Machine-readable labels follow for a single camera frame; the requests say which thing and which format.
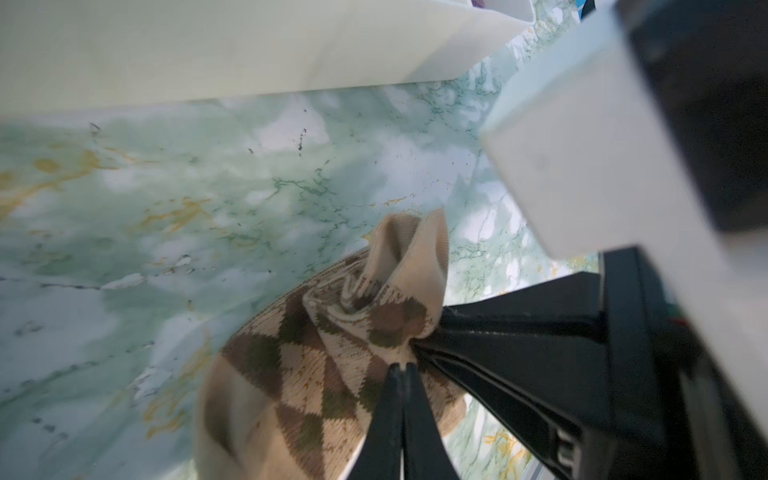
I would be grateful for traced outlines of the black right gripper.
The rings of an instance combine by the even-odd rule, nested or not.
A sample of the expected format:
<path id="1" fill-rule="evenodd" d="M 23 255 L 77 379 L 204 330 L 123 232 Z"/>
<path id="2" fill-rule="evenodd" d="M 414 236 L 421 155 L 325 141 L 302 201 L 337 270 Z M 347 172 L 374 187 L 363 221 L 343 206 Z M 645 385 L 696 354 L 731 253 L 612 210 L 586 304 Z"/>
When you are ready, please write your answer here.
<path id="1" fill-rule="evenodd" d="M 558 479 L 764 479 L 767 442 L 637 248 L 447 306 L 417 355 Z"/>

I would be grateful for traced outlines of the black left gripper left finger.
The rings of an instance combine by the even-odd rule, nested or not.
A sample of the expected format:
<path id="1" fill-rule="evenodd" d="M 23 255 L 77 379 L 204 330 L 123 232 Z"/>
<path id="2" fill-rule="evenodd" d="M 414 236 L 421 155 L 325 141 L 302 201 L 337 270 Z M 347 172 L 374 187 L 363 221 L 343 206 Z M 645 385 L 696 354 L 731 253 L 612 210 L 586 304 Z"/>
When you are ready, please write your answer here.
<path id="1" fill-rule="evenodd" d="M 391 365 L 366 438 L 349 480 L 398 480 L 401 474 L 404 418 L 404 374 Z"/>

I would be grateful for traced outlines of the beige argyle sock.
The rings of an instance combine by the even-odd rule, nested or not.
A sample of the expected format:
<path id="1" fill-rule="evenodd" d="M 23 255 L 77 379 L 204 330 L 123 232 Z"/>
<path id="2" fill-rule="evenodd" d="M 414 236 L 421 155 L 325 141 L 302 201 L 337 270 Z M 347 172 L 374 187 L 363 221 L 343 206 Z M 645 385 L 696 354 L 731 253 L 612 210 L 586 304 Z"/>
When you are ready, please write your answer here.
<path id="1" fill-rule="evenodd" d="M 446 217 L 386 216 L 370 244 L 251 318 L 199 391 L 202 479 L 337 479 L 366 435 L 389 367 L 438 326 Z"/>

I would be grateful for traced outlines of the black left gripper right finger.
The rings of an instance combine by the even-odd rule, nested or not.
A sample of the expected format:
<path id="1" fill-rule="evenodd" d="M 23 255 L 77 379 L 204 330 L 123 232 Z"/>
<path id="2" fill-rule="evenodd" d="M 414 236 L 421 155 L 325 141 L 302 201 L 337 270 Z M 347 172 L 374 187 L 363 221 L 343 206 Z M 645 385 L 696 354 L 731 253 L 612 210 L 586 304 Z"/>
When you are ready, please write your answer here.
<path id="1" fill-rule="evenodd" d="M 440 436 L 418 368 L 404 373 L 404 478 L 459 480 Z"/>

